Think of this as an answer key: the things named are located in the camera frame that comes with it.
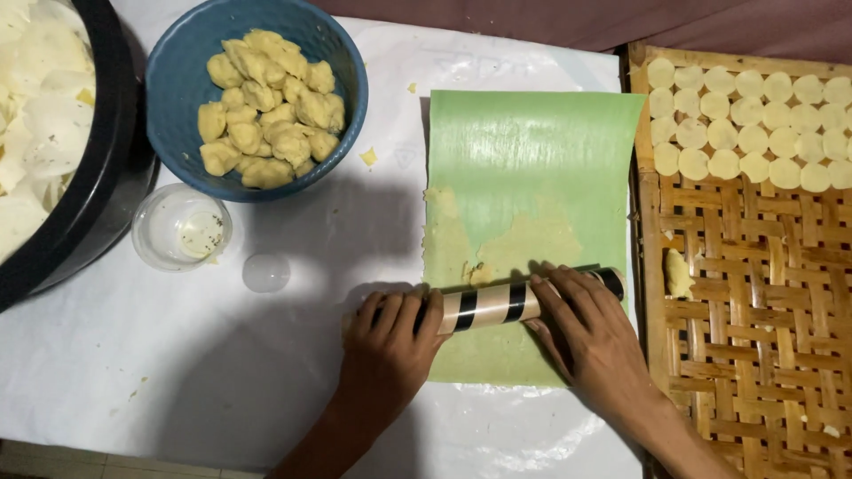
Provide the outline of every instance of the white tablecloth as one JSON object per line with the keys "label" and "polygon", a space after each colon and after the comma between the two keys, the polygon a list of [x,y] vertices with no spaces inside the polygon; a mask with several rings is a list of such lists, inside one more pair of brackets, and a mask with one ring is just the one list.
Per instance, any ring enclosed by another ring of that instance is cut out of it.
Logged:
{"label": "white tablecloth", "polygon": [[[113,0],[144,52],[198,3]],[[65,284],[0,315],[0,437],[269,467],[305,433],[336,384],[341,313],[371,289],[420,279],[420,97],[431,89],[619,91],[613,56],[339,20],[370,77],[366,124],[350,155],[292,199],[228,205],[235,232],[219,265],[160,273],[125,238]],[[358,157],[370,147],[379,158],[371,169]],[[175,181],[164,169],[159,183]],[[281,293],[244,287],[242,263],[255,252],[290,258],[293,278]],[[426,384],[350,475],[640,471],[628,446],[567,390]]]}

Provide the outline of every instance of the black pot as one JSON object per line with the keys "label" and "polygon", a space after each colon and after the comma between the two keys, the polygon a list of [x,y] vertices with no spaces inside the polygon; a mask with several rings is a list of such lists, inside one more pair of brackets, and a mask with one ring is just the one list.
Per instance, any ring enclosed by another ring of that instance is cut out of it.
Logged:
{"label": "black pot", "polygon": [[92,263],[125,233],[155,178],[143,88],[109,0],[72,0],[92,45],[95,118],[65,195],[41,228],[0,265],[0,312]]}

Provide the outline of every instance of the woven bamboo tray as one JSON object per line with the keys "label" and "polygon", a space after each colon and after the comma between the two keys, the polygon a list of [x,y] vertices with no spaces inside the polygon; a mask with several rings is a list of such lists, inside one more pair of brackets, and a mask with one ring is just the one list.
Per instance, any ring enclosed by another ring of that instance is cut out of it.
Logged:
{"label": "woven bamboo tray", "polygon": [[[852,77],[852,66],[629,47],[646,65]],[[781,190],[653,167],[648,105],[636,135],[648,366],[698,432],[749,478],[852,468],[852,190]],[[670,231],[671,238],[664,231]],[[694,300],[666,296],[664,252],[686,253]]]}

